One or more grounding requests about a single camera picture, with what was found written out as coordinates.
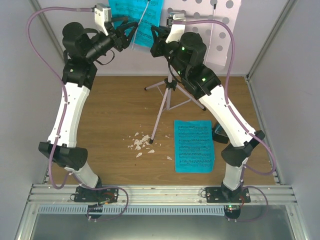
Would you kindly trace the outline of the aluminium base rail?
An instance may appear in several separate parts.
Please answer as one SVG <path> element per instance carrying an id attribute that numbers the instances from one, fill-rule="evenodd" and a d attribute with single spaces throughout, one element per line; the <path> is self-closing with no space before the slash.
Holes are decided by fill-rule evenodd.
<path id="1" fill-rule="evenodd" d="M 249 206 L 290 206 L 297 200 L 287 185 L 257 186 L 245 191 L 243 197 L 226 202 L 205 190 L 205 186 L 124 186 L 126 193 L 115 194 L 114 203 L 93 208 L 92 203 L 74 202 L 75 185 L 56 190 L 49 185 L 34 185 L 27 203 L 44 214 L 90 215 L 224 215 L 225 210 Z"/>

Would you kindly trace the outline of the black metronome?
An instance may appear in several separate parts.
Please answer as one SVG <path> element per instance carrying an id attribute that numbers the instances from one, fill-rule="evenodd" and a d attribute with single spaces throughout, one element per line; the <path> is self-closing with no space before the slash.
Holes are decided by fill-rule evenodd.
<path id="1" fill-rule="evenodd" d="M 227 144 L 229 142 L 227 133 L 219 123 L 216 123 L 212 128 L 212 139 L 221 144 Z"/>

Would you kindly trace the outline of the white music stand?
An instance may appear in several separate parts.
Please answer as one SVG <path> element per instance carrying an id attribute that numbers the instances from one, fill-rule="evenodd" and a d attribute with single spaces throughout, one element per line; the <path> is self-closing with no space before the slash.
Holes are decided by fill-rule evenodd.
<path id="1" fill-rule="evenodd" d="M 235 51 L 233 32 L 226 21 L 185 21 L 185 27 L 200 24 L 219 25 L 224 28 L 230 37 L 231 51 Z M 212 113 L 226 131 L 232 146 L 243 146 L 248 129 L 229 99 L 228 85 L 222 85 L 216 74 L 204 64 L 207 47 L 202 37 L 198 33 L 184 31 L 180 41 L 173 42 L 175 49 L 168 59 L 166 58 L 169 76 L 164 81 L 166 89 L 158 113 L 162 114 L 164 109 L 171 109 L 171 92 L 179 89 L 189 100 Z"/>

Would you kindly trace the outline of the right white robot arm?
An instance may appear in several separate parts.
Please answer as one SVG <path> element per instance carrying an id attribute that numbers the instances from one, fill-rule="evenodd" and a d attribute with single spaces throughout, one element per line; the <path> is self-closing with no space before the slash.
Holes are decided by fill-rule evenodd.
<path id="1" fill-rule="evenodd" d="M 151 55 L 165 57 L 181 78 L 181 83 L 215 117 L 229 138 L 221 152 L 226 163 L 220 186 L 221 196 L 228 203 L 240 199 L 243 167 L 254 148 L 263 140 L 263 131 L 256 131 L 241 116 L 217 75 L 204 64 L 207 46 L 195 32 L 178 32 L 173 27 L 151 26 Z"/>

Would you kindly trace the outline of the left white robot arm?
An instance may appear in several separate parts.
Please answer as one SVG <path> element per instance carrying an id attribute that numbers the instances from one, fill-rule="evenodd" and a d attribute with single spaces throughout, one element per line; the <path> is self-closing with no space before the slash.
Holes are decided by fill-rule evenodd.
<path id="1" fill-rule="evenodd" d="M 115 17 L 104 22 L 100 30 L 84 28 L 71 22 L 62 30 L 65 48 L 62 71 L 62 96 L 53 129 L 38 150 L 73 175 L 81 187 L 87 188 L 86 197 L 98 202 L 103 197 L 100 178 L 90 168 L 88 151 L 77 146 L 77 132 L 84 104 L 97 74 L 96 63 L 108 51 L 126 49 L 138 28 L 138 22 L 127 17 Z"/>

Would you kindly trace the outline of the cyan sheet music page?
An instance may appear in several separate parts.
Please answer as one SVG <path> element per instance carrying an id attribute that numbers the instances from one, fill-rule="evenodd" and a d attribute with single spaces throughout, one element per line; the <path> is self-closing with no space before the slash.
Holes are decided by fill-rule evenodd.
<path id="1" fill-rule="evenodd" d="M 133 37 L 135 45 L 151 48 L 153 36 L 151 26 L 158 27 L 164 2 L 162 0 L 110 0 L 113 17 L 127 16 L 130 22 L 138 22 Z"/>
<path id="2" fill-rule="evenodd" d="M 213 171 L 215 149 L 210 120 L 174 121 L 174 162 L 177 173 Z"/>

